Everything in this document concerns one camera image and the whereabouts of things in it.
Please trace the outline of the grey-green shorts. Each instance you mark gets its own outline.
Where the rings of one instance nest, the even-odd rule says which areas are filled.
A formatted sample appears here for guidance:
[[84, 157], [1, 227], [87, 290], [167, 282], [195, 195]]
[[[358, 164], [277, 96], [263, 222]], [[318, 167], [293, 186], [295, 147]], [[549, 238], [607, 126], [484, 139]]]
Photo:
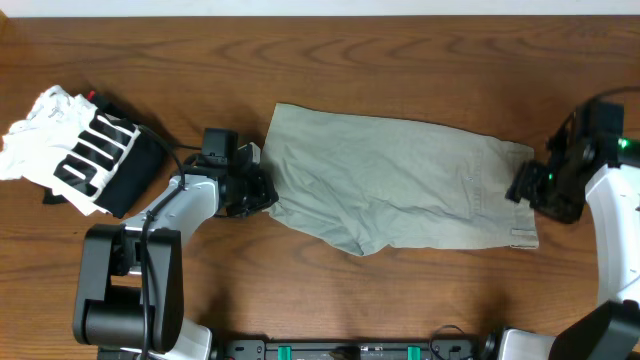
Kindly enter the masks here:
[[263, 150], [281, 224], [355, 256], [386, 247], [539, 245], [533, 210], [507, 199], [525, 145], [433, 123], [277, 104]]

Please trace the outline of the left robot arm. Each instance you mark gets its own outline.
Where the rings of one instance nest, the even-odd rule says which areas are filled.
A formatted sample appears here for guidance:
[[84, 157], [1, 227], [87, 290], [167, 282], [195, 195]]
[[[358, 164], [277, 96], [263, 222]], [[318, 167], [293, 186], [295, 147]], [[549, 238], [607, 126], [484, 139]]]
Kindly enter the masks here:
[[206, 130], [167, 188], [119, 225], [85, 235], [73, 335], [100, 359], [218, 359], [211, 329], [184, 315], [182, 250], [212, 218], [246, 218], [278, 199], [261, 149]]

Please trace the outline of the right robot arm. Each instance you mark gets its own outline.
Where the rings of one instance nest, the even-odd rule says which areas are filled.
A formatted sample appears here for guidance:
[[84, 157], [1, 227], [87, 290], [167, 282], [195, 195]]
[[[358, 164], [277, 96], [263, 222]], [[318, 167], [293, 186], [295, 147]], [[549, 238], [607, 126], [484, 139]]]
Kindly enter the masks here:
[[592, 99], [552, 136], [546, 162], [519, 168], [507, 199], [565, 224], [591, 213], [598, 304], [556, 336], [506, 329], [497, 359], [627, 360], [639, 356], [639, 143], [623, 134], [624, 108]]

